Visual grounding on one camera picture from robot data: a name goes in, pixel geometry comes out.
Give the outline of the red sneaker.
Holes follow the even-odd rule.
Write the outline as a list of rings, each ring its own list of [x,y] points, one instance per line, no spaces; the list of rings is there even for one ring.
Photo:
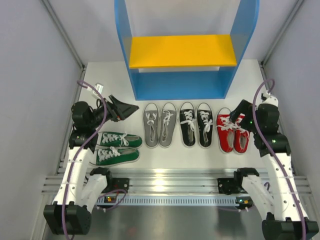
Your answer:
[[[227,107],[221,108],[216,116],[216,131],[219,147],[222,152],[228,154],[234,149],[235,124],[230,121],[231,110]]]
[[[250,132],[240,127],[245,115],[240,114],[235,122],[233,148],[238,154],[244,154],[248,149]]]

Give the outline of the black sneaker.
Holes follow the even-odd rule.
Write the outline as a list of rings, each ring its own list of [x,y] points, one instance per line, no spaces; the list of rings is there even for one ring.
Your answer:
[[[187,148],[191,148],[196,142],[196,115],[191,102],[184,102],[178,112],[182,142]]]
[[[213,135],[213,112],[211,107],[202,102],[197,110],[197,125],[199,133],[199,144],[202,148],[209,148],[212,144],[212,135]]]

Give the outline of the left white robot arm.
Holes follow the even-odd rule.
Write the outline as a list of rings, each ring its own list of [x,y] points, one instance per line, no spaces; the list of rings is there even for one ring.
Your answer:
[[[98,99],[96,104],[97,108],[93,109],[87,102],[78,101],[71,107],[73,130],[66,169],[54,200],[43,210],[51,232],[64,235],[68,240],[89,232],[98,199],[107,199],[113,194],[112,175],[107,168],[98,166],[85,179],[90,161],[98,155],[99,130],[105,122],[124,121],[139,109],[113,95],[109,100]]]

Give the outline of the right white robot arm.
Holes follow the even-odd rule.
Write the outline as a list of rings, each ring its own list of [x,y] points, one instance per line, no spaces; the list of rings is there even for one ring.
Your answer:
[[[279,132],[279,101],[274,96],[262,96],[254,106],[242,100],[234,111],[223,108],[217,114],[218,136],[226,140],[225,147],[236,137],[253,133],[254,145],[269,177],[270,190],[253,167],[238,168],[232,178],[219,178],[221,194],[249,195],[250,203],[238,200],[238,209],[255,205],[262,218],[262,233],[266,240],[310,240],[318,232],[318,223],[310,220],[302,206],[292,170],[291,148],[287,137]]]

